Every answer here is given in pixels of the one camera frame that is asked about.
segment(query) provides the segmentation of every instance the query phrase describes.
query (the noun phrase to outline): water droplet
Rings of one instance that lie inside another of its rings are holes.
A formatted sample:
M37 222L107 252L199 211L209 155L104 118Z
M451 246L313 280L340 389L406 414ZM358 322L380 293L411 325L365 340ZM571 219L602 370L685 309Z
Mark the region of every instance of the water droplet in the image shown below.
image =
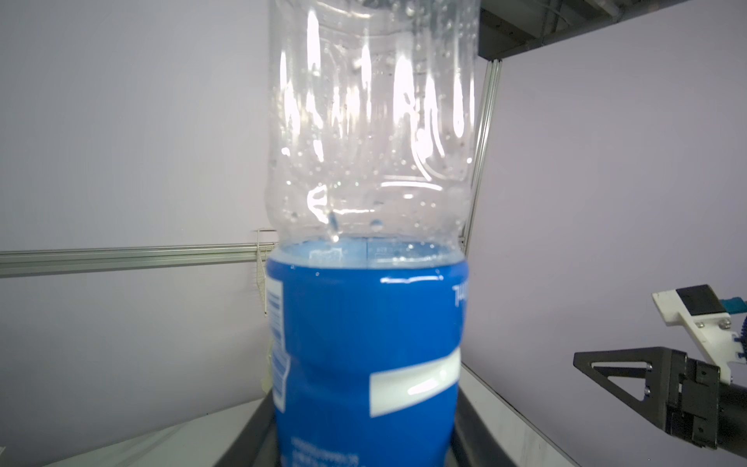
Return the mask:
M371 223L368 225L371 228L371 230L373 230L374 232L381 232L382 229L384 228L384 223L378 219L372 220Z

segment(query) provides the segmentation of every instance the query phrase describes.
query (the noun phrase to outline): black metal bracket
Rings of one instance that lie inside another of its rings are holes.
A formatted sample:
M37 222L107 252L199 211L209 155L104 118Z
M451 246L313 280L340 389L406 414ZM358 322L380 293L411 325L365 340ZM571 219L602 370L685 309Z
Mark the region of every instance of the black metal bracket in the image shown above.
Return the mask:
M645 362L646 368L613 367L604 362ZM610 394L670 435L716 449L719 435L720 369L666 347L579 352L573 366ZM642 400L609 377L645 380Z

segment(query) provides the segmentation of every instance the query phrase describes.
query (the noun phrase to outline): upside-down bottle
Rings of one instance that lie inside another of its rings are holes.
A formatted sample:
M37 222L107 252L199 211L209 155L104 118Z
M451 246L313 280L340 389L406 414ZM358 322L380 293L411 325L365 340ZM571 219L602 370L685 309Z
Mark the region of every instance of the upside-down bottle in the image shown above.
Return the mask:
M284 466L442 466L477 0L271 0L267 262Z

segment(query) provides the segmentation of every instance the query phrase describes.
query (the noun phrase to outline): aluminum rail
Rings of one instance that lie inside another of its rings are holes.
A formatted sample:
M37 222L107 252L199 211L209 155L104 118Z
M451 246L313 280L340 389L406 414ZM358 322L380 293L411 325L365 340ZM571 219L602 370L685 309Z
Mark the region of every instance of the aluminum rail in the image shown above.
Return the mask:
M0 252L0 278L253 262L274 243Z

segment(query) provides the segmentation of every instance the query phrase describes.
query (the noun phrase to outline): barcode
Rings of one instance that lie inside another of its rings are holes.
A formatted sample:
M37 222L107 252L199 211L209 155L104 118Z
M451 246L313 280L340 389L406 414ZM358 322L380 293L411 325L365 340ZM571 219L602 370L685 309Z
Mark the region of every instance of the barcode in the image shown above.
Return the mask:
M291 371L291 358L277 342L273 345L273 402L280 412L285 412L285 384Z
M267 303L267 318L273 339L285 350L285 323L283 322L282 282L268 277L264 282L264 295Z
M268 277L264 282L267 317L273 336L273 401L280 412L285 412L285 382L291 370L291 358L285 352L285 319L283 315L282 282Z

